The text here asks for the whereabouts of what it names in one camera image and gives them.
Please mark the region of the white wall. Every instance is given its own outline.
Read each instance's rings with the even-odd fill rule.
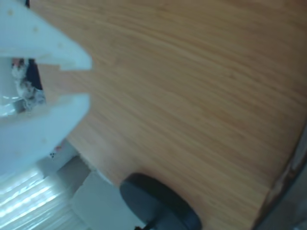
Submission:
[[[144,226],[126,206],[119,190],[96,172],[90,173],[71,203],[92,230],[132,230]]]

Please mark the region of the wooden desk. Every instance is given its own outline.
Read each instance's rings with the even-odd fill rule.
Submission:
[[[89,92],[69,140],[119,184],[150,174],[206,230],[247,230],[307,115],[307,7],[300,0],[34,0],[94,60],[41,67],[48,98]]]

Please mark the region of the wood grain surface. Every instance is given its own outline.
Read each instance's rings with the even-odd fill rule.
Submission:
[[[174,188],[206,230],[250,229],[307,115],[307,6],[266,2],[33,0],[94,60],[40,67],[48,99],[92,96],[69,140],[116,184]]]

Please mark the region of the white plastic part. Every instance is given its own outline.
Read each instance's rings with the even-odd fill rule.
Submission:
[[[12,59],[0,57],[0,106],[8,105],[20,99],[12,77]]]
[[[61,70],[92,67],[77,43],[16,0],[0,0],[0,34],[0,57],[34,58]]]
[[[31,113],[0,119],[0,176],[47,156],[90,107],[88,94],[66,95]]]

